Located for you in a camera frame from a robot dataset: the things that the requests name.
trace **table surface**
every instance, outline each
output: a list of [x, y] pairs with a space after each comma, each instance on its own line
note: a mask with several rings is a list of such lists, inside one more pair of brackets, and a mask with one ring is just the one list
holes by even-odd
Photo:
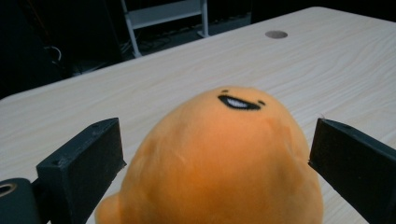
[[[288, 36], [273, 39], [268, 31]], [[223, 85], [273, 94], [310, 145], [324, 117], [396, 147], [395, 36], [394, 22], [312, 7], [12, 95], [0, 101], [0, 178], [35, 180], [35, 166], [53, 150], [90, 124], [115, 117], [128, 162], [171, 109]], [[106, 195], [120, 188], [125, 171]], [[323, 223], [367, 223], [320, 183]]]

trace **chair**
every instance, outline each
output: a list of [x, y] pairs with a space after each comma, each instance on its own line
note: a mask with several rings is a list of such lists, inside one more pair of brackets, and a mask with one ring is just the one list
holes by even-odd
[[134, 56], [141, 57], [142, 54], [136, 43], [134, 30], [167, 22], [179, 20], [196, 15], [202, 15], [202, 31], [198, 32], [201, 37], [208, 37], [207, 21], [207, 2], [206, 0], [184, 0], [175, 3], [169, 3], [156, 7], [147, 7], [138, 10], [128, 11], [125, 0], [121, 0], [122, 10], [128, 27], [129, 36], [131, 37]]

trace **egg yolk plush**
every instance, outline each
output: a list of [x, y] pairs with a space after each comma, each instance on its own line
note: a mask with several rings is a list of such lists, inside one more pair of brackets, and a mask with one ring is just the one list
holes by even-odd
[[222, 87], [180, 105], [146, 136], [98, 224], [321, 223], [318, 176], [289, 111]]

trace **plush toy mouth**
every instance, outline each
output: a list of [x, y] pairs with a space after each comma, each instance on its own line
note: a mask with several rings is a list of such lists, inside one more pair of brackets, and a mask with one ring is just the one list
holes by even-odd
[[228, 107], [232, 109], [241, 109], [241, 110], [260, 110], [259, 105], [255, 105], [253, 103], [228, 96], [228, 95], [220, 95], [219, 99]]

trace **floor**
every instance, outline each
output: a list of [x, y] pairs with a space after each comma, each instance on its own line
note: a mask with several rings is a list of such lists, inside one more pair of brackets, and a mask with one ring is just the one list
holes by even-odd
[[[233, 29], [250, 25], [250, 13], [231, 17], [227, 20], [213, 21], [209, 25], [209, 34], [218, 35]], [[149, 55], [164, 49], [170, 49], [179, 45], [187, 44], [201, 39], [197, 34], [202, 30], [202, 25], [197, 24], [190, 27], [182, 27], [178, 30], [166, 30], [159, 33], [148, 32], [148, 30], [135, 31], [139, 50], [143, 56]], [[124, 61], [134, 59], [131, 41], [120, 45]], [[79, 63], [74, 68], [73, 77], [90, 73], [99, 68], [108, 66], [107, 62], [87, 61]]]

